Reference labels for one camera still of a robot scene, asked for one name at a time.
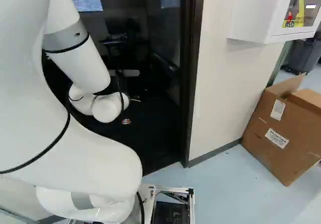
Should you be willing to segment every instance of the light blue floor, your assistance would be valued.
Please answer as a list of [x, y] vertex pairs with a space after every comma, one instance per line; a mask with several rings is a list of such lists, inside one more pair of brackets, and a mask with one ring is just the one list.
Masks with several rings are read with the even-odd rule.
[[[274, 84], [282, 82], [290, 77], [294, 77], [292, 73], [279, 71]], [[313, 71], [311, 71], [302, 82], [300, 89], [310, 88], [318, 93], [321, 93], [321, 65], [317, 64]]]
[[[293, 75], [280, 72], [276, 82]], [[321, 67], [303, 87], [321, 92]], [[143, 178], [144, 183], [193, 187], [196, 223], [321, 223], [321, 168], [314, 166], [290, 187], [283, 186], [241, 145], [190, 169], [179, 163]]]

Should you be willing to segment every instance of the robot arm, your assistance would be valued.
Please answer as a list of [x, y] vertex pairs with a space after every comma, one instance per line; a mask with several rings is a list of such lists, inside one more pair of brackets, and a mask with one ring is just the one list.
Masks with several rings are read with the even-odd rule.
[[[103, 123], [113, 121], [121, 112], [120, 93], [96, 98], [110, 84], [110, 76], [79, 13], [71, 0], [50, 0], [43, 49], [73, 81], [69, 101], [81, 113]], [[126, 109], [128, 97], [122, 94]]]
[[2, 1], [0, 174], [37, 186], [40, 203], [54, 214], [122, 222], [141, 183], [137, 154], [81, 126], [42, 75], [43, 45], [78, 93], [109, 85], [108, 71], [78, 12], [71, 0]]

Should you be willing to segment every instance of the black door frame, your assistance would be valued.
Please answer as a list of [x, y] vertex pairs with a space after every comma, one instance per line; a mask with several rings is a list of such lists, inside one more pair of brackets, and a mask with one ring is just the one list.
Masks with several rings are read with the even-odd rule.
[[181, 163], [189, 163], [204, 0], [181, 0]]

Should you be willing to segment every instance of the gray trash bin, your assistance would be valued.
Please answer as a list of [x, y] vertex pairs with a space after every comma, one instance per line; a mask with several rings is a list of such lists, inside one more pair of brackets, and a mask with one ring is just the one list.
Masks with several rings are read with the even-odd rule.
[[321, 57], [321, 34], [313, 38], [295, 40], [288, 56], [288, 64], [283, 66], [286, 71], [299, 75], [310, 72]]

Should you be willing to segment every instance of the baseboard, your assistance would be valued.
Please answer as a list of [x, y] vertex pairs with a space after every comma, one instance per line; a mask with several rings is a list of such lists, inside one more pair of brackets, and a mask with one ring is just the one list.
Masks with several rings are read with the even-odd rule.
[[61, 216], [51, 215], [49, 217], [43, 218], [41, 220], [38, 220], [37, 222], [39, 224], [53, 224], [53, 223], [59, 222], [59, 221], [64, 220], [64, 219], [65, 218], [61, 217]]
[[217, 154], [220, 154], [221, 152], [223, 151], [226, 151], [228, 149], [231, 149], [233, 148], [234, 146], [237, 146], [239, 143], [241, 142], [241, 139], [237, 139], [237, 140], [234, 140], [226, 145], [223, 145], [222, 147], [216, 149], [216, 150], [213, 150], [209, 153], [206, 153], [205, 155], [201, 155], [193, 160], [190, 160], [189, 163], [188, 163], [188, 167], [191, 168], [193, 167], [194, 165], [197, 165], [205, 160], [208, 160], [210, 158], [212, 158], [213, 156], [216, 156]]

